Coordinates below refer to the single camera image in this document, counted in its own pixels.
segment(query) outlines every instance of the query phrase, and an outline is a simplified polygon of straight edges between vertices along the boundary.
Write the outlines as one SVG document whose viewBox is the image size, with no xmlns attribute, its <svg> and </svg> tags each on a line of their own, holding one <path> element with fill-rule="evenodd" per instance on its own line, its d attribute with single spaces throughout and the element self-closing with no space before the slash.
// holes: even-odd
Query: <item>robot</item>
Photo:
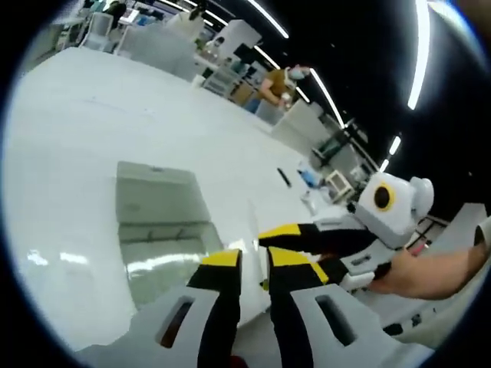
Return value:
<svg viewBox="0 0 491 368">
<path fill-rule="evenodd" d="M 426 347 L 383 332 L 378 316 L 347 291 L 390 269 L 392 256 L 432 204 L 428 179 L 407 182 L 379 172 L 353 214 L 284 225 L 259 236 L 281 352 L 278 366 L 418 366 L 431 355 Z M 312 263 L 298 250 L 331 257 Z M 204 258 L 187 286 L 143 307 L 125 335 L 108 346 L 83 349 L 77 358 L 108 368 L 228 367 L 240 318 L 241 259 L 237 249 Z"/>
</svg>

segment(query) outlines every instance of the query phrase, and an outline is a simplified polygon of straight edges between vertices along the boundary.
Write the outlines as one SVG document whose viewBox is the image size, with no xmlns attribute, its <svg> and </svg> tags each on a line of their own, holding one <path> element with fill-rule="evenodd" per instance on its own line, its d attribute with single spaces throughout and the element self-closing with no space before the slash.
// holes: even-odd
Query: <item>yellow stripe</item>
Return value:
<svg viewBox="0 0 491 368">
<path fill-rule="evenodd" d="M 210 266 L 235 267 L 237 264 L 238 256 L 239 256 L 238 249 L 233 249 L 231 251 L 219 251 L 218 253 L 214 253 L 209 257 L 203 258 L 201 264 L 210 265 Z"/>
<path fill-rule="evenodd" d="M 324 270 L 321 268 L 321 266 L 319 266 L 317 262 L 311 263 L 311 266 L 321 280 L 322 284 L 325 284 L 329 281 L 329 277 L 325 274 Z"/>
<path fill-rule="evenodd" d="M 279 235 L 300 235 L 298 224 L 287 224 L 259 234 L 259 239 L 272 238 Z"/>
<path fill-rule="evenodd" d="M 308 258 L 296 251 L 289 251 L 276 247 L 269 247 L 274 267 L 308 265 Z"/>
</svg>

